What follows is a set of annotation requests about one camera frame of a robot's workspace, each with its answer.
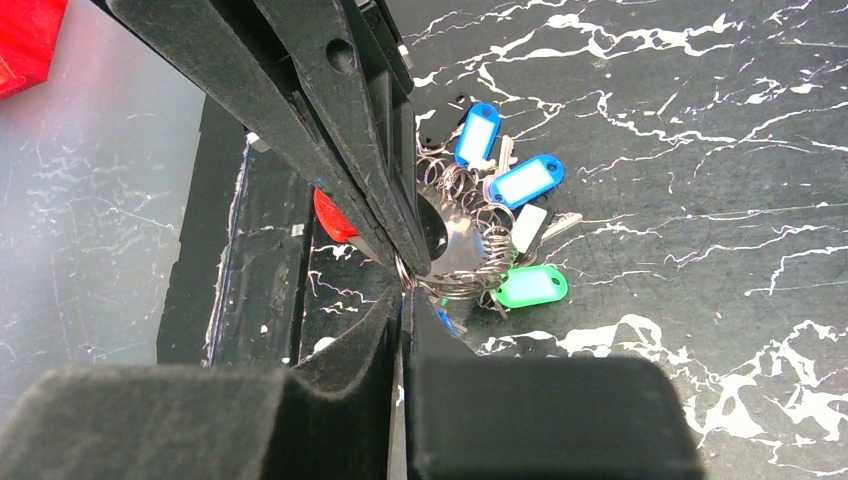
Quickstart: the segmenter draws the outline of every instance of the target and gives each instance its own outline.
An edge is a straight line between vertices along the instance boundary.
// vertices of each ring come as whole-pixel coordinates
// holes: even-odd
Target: black key tag
[[[432,117],[421,122],[418,132],[421,145],[425,148],[439,148],[447,143],[454,130],[465,121],[465,116],[472,106],[471,97],[465,93],[451,95],[436,109]]]

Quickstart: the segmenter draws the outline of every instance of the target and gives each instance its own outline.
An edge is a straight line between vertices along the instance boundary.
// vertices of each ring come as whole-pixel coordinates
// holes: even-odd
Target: blue key tag
[[[498,128],[501,126],[501,116],[495,107],[478,103],[471,107],[465,119],[465,127],[459,136],[456,146],[456,163],[461,167],[478,168],[489,163],[489,152]]]
[[[565,168],[553,155],[536,155],[527,162],[496,178],[489,186],[489,197],[510,210],[524,205],[556,187],[565,178]]]
[[[436,313],[438,313],[438,314],[439,314],[439,320],[441,320],[441,321],[442,321],[442,323],[443,323],[443,324],[445,324],[445,326],[446,326],[446,327],[448,327],[448,330],[449,330],[449,331],[450,331],[450,332],[451,332],[454,336],[457,336],[457,337],[458,337],[458,336],[459,336],[459,331],[458,331],[458,330],[456,329],[456,327],[453,325],[453,322],[451,321],[451,319],[450,319],[450,318],[448,318],[448,312],[446,312],[446,311],[444,311],[444,310],[442,310],[442,309],[440,308],[440,309],[437,309],[437,310],[436,310]]]

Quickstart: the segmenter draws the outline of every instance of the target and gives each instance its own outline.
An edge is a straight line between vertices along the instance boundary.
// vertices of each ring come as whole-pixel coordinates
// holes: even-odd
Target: red object
[[[68,0],[0,0],[0,99],[47,80]]]
[[[318,221],[321,222],[321,226],[330,238],[339,243],[347,243],[348,239],[359,236],[339,207],[321,190],[315,189],[312,202],[315,204],[315,216],[318,217]]]

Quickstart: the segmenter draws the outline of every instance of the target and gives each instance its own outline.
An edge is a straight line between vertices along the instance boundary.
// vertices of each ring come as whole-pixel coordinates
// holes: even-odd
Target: green key tag
[[[495,299],[507,308],[556,302],[568,293],[565,277],[548,265],[514,268],[507,275],[506,282],[494,291]]]

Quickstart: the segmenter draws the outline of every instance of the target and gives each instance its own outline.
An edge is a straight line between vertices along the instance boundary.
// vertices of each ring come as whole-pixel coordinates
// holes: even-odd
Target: key tag
[[[436,109],[428,120],[421,122],[419,138],[421,144],[430,149],[439,148],[450,140],[451,135],[465,120],[471,109],[471,97],[465,93],[456,93]]]
[[[524,205],[556,187],[565,178],[565,167],[553,155],[536,155],[496,178],[489,186],[489,197],[510,210]]]
[[[521,208],[510,235],[512,244],[521,256],[535,251],[553,216],[553,210],[545,210],[532,203]]]
[[[556,302],[568,293],[565,277],[550,265],[514,268],[507,275],[506,282],[494,291],[495,299],[507,308]]]
[[[453,324],[453,322],[451,321],[451,319],[450,319],[450,318],[448,318],[448,312],[446,312],[446,311],[444,311],[443,309],[439,308],[439,309],[437,309],[437,310],[436,310],[436,313],[439,315],[439,320],[441,320],[441,321],[442,321],[442,323],[443,323],[446,327],[448,327],[448,331],[449,331],[449,332],[451,332],[451,334],[452,334],[453,336],[458,337],[458,336],[459,336],[459,330],[457,330],[457,329],[456,329],[456,327],[454,326],[454,324]]]
[[[486,103],[471,107],[456,146],[456,163],[467,168],[487,167],[500,126],[501,116],[495,107]]]

